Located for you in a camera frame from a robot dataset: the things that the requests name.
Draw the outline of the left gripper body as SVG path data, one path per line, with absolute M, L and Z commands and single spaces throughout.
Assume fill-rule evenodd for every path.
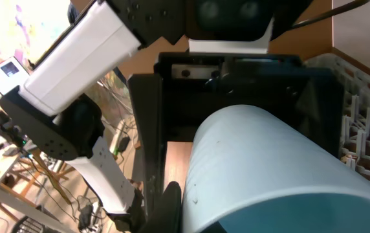
M 134 1 L 135 31 L 146 42 L 181 36 L 249 42 L 299 28 L 311 0 Z M 163 52 L 151 74 L 128 88 L 144 160 L 144 199 L 151 213 L 162 195 L 169 141 L 189 142 L 215 111 L 248 104 L 271 112 L 336 155 L 343 88 L 328 69 L 307 68 L 296 55 L 250 52 Z

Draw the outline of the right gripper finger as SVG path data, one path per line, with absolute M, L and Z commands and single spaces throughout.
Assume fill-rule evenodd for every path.
M 181 211 L 181 188 L 178 182 L 172 181 L 139 233 L 178 233 Z

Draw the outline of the blue plastic cup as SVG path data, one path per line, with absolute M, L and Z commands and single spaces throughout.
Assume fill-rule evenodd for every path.
M 370 233 L 370 182 L 251 105 L 211 114 L 193 139 L 183 232 Z

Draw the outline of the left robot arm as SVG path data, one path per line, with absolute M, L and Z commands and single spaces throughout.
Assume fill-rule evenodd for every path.
M 171 140 L 194 141 L 242 107 L 270 115 L 330 154 L 339 145 L 343 87 L 328 69 L 308 68 L 295 55 L 164 52 L 151 74 L 127 85 L 144 145 L 145 190 L 138 193 L 100 148 L 102 112 L 85 91 L 120 62 L 160 38 L 251 42 L 299 28 L 309 1 L 93 1 L 44 53 L 30 78 L 0 105 L 47 155 L 70 161 L 107 215 L 138 232 L 157 221 L 174 232 L 217 227 L 219 209 L 162 190 Z

